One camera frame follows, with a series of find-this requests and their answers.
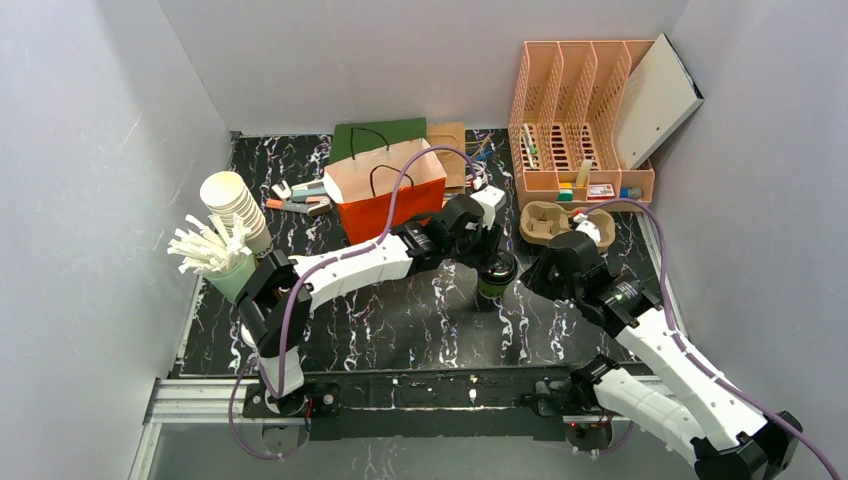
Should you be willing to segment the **single green paper cup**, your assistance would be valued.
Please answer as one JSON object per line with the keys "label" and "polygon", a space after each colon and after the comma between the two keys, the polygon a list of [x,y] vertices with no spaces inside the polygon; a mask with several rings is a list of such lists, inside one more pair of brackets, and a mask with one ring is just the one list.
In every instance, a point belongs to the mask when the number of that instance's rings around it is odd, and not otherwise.
{"label": "single green paper cup", "polygon": [[479,277],[477,291],[484,298],[496,300],[504,296],[509,286],[510,282],[490,282],[483,277]]}

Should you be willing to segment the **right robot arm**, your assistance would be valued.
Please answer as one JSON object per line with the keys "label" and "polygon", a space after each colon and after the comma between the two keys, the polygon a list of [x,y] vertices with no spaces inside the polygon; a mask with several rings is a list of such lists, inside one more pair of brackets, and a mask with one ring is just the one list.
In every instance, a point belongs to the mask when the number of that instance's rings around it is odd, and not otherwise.
{"label": "right robot arm", "polygon": [[595,242],[555,237],[520,277],[532,292],[568,300],[590,323],[637,355],[672,392],[667,397],[604,355],[570,374],[569,396],[585,409],[622,414],[679,454],[700,479],[774,479],[791,463],[800,425],[770,418],[729,392],[722,373],[667,325],[660,300],[631,275],[612,274]]}

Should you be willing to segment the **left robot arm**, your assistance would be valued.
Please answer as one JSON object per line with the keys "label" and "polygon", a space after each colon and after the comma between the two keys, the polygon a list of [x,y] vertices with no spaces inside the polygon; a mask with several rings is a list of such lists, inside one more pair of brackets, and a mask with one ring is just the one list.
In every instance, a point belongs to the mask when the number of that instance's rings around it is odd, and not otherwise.
{"label": "left robot arm", "polygon": [[504,191],[487,186],[450,199],[424,224],[409,219],[358,245],[316,256],[271,252],[235,300],[267,391],[280,399],[303,385],[297,347],[306,321],[324,303],[446,260],[479,272],[493,266],[503,232],[496,214],[504,204]]}

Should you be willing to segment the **orange paper bag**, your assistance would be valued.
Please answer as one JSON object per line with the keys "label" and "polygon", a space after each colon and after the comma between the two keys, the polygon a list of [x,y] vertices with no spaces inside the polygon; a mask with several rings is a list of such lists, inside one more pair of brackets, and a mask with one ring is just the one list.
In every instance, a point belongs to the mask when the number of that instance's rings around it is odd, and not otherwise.
{"label": "orange paper bag", "polygon": [[447,175],[434,152],[424,154],[405,174],[400,173],[415,154],[429,146],[425,139],[408,140],[361,152],[324,168],[324,188],[336,204],[352,245],[381,234],[395,186],[399,191],[394,226],[416,214],[442,208]]}

